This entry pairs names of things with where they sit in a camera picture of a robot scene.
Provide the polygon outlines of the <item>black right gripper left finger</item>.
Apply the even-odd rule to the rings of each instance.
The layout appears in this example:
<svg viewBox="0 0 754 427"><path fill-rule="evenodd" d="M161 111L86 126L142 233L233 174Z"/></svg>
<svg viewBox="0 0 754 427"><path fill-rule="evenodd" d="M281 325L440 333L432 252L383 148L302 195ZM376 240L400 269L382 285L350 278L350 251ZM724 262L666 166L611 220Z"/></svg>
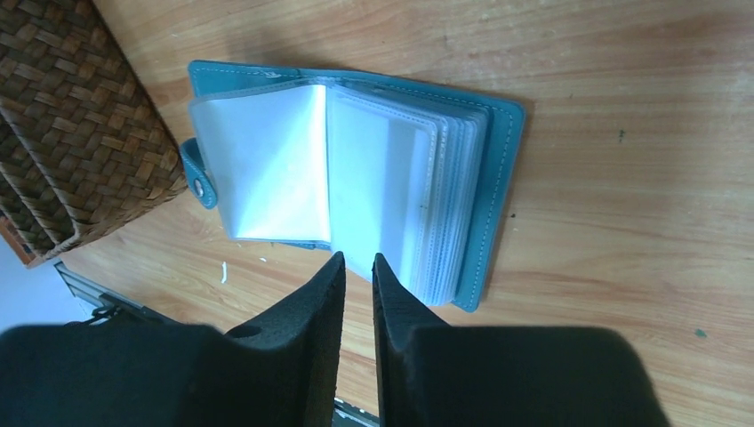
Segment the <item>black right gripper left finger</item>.
<svg viewBox="0 0 754 427"><path fill-rule="evenodd" d="M328 426L345 261L226 333L109 321L1 336L4 426Z"/></svg>

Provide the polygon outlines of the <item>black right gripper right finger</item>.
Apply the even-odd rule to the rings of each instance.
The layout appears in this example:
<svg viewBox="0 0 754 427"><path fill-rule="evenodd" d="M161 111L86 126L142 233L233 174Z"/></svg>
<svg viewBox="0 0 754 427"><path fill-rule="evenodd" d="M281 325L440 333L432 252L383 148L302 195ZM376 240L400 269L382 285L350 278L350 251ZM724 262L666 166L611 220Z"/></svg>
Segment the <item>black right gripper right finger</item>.
<svg viewBox="0 0 754 427"><path fill-rule="evenodd" d="M666 426L634 348L586 326L452 326L373 263L383 426Z"/></svg>

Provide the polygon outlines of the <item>teal leather card holder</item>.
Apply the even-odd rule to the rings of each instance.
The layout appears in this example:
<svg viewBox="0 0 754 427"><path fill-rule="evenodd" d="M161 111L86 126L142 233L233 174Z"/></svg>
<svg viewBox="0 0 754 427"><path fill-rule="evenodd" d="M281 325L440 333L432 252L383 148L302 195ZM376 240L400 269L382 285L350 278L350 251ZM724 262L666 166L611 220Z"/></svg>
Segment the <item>teal leather card holder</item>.
<svg viewBox="0 0 754 427"><path fill-rule="evenodd" d="M188 185L227 236L383 255L428 306L477 309L525 109L503 98L345 69L195 60Z"/></svg>

